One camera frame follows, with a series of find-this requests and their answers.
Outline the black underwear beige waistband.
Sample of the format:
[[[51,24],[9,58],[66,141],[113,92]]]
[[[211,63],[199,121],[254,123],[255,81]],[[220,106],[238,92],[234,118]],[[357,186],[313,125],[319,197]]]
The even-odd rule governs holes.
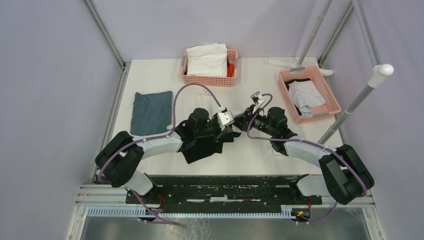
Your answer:
[[[187,121],[182,121],[176,128],[176,133],[182,140],[182,145],[177,151],[182,153],[188,164],[223,152],[224,143],[233,143],[241,136],[241,132],[231,132],[214,141],[212,136],[195,138],[194,131],[188,127]]]

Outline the pink basket with white cloth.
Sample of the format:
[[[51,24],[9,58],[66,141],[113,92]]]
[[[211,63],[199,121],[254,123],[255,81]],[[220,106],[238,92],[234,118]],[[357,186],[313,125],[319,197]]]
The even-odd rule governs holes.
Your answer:
[[[234,65],[231,77],[218,77],[218,76],[199,76],[199,75],[187,75],[187,51],[183,53],[183,59],[180,66],[180,76],[185,84],[198,83],[206,86],[219,86],[219,87],[232,87],[236,83],[236,79],[239,76],[237,63],[239,58],[239,52],[236,49],[227,50],[227,61],[229,64]]]

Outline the pink basket with underwear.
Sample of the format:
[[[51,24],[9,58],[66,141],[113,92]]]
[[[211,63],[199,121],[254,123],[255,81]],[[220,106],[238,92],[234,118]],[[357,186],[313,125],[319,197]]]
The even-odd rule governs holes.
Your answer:
[[[281,70],[278,86],[295,124],[333,117],[341,107],[315,65]]]

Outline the white clip hanger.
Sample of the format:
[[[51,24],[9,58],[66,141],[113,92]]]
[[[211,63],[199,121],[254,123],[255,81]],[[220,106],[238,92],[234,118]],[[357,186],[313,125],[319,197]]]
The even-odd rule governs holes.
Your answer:
[[[235,117],[238,117],[238,116],[240,116],[241,114],[242,114],[242,110],[241,109],[237,109],[237,110],[232,110],[232,111],[230,111],[231,112],[231,114],[232,114],[232,116],[235,118]],[[173,120],[171,120],[171,123],[170,124],[168,124],[167,126],[166,126],[166,129],[167,130],[171,130],[172,129],[172,125],[174,124],[174,122],[173,122]]]

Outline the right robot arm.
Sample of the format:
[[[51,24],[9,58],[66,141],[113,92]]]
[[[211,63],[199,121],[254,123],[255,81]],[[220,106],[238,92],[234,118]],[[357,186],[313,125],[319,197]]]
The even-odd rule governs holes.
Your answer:
[[[277,153],[320,168],[325,190],[342,205],[364,197],[375,185],[374,178],[352,146],[325,146],[298,136],[288,127],[285,110],[280,107],[271,107],[266,115],[259,115],[250,106],[235,116],[234,125],[251,139],[252,129],[267,134],[263,139],[270,142]]]

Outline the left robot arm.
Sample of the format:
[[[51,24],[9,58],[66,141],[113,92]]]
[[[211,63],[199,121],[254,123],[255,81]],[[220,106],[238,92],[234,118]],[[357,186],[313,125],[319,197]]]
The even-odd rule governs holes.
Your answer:
[[[187,120],[169,133],[135,139],[127,131],[119,132],[100,151],[95,163],[100,169],[97,179],[113,188],[125,187],[138,193],[147,204],[154,202],[158,191],[146,173],[137,170],[147,158],[167,153],[182,153],[188,164],[221,153],[225,136],[232,132],[234,117],[227,109],[209,117],[203,108],[196,108]]]

